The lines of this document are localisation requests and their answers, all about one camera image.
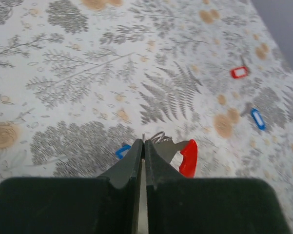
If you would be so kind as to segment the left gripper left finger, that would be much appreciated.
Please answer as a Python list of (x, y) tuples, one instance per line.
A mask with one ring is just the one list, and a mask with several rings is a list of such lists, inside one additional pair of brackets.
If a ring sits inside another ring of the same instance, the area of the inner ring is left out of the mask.
[(0, 234), (137, 233), (143, 143), (97, 177), (0, 183)]

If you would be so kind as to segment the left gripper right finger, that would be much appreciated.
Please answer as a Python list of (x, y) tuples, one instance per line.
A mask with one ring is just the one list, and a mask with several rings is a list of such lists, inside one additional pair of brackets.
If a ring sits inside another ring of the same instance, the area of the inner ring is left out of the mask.
[(274, 189), (258, 178), (186, 178), (145, 142), (151, 234), (288, 234)]

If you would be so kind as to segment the red key tag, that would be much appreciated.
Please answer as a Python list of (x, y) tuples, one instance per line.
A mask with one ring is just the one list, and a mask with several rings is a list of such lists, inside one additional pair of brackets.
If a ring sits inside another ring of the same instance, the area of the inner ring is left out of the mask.
[(231, 77), (233, 79), (244, 78), (249, 75), (249, 68), (246, 66), (243, 56), (240, 56), (241, 66), (231, 70)]

